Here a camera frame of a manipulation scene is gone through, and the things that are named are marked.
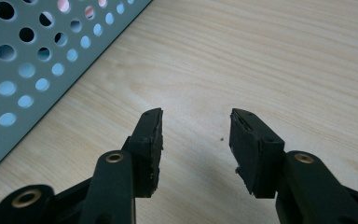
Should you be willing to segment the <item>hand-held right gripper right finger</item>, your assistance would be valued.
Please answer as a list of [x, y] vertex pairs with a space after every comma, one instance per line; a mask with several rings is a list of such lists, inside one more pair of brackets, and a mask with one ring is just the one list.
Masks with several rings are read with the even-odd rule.
[[238, 164], [236, 173], [250, 194], [273, 199], [284, 156], [284, 141], [256, 114], [233, 108], [229, 147]]

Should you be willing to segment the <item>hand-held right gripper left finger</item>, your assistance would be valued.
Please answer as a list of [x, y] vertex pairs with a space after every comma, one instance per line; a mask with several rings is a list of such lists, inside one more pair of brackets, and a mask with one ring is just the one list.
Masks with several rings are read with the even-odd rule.
[[150, 198], [159, 181], [159, 164], [163, 150], [161, 108], [145, 111], [124, 144], [132, 159], [134, 195]]

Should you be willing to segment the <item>grey perforated metal panel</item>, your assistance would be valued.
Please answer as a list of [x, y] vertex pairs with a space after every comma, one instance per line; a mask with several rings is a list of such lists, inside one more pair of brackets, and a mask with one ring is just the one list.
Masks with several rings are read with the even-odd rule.
[[0, 0], [0, 162], [152, 0]]

